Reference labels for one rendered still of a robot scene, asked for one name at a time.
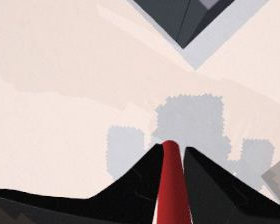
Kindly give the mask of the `red peg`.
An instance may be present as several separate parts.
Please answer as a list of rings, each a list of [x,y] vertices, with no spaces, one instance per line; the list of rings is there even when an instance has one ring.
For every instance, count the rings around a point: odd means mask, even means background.
[[[192,224],[180,145],[164,141],[164,163],[157,192],[156,224]]]

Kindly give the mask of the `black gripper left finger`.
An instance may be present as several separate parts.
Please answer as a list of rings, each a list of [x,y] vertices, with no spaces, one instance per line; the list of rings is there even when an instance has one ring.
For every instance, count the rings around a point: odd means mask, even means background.
[[[91,198],[50,197],[0,189],[0,224],[152,224],[163,173],[155,144],[115,183]]]

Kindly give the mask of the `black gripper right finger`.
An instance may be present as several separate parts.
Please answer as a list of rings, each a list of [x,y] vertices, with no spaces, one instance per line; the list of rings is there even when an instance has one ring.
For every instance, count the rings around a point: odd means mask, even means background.
[[[185,147],[183,167],[193,224],[280,224],[280,204],[199,149]]]

